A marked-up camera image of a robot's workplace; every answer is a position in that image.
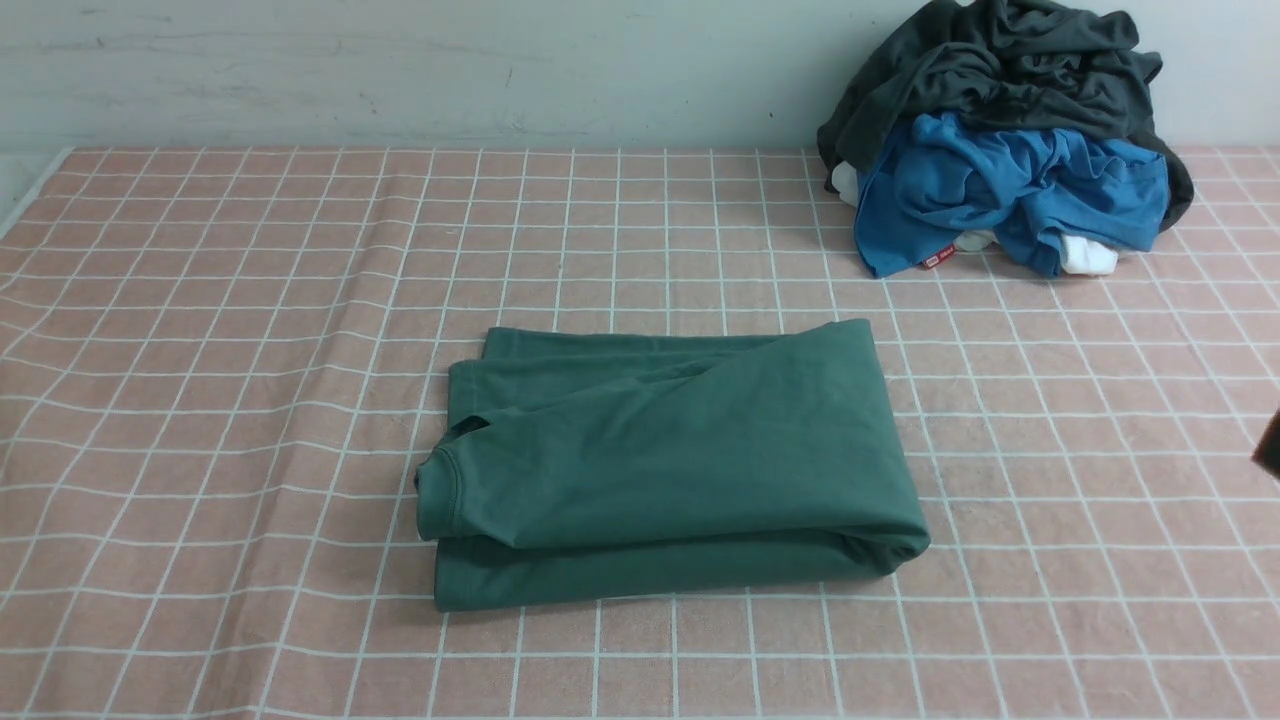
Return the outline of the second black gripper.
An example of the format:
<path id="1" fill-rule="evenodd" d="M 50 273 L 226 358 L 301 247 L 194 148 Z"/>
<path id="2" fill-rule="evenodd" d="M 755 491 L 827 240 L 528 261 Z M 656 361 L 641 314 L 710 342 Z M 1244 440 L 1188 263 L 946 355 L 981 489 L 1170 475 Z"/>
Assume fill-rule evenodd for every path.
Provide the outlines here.
<path id="1" fill-rule="evenodd" d="M 1266 424 L 1252 454 L 1252 462 L 1275 480 L 1280 479 L 1280 411 Z"/>

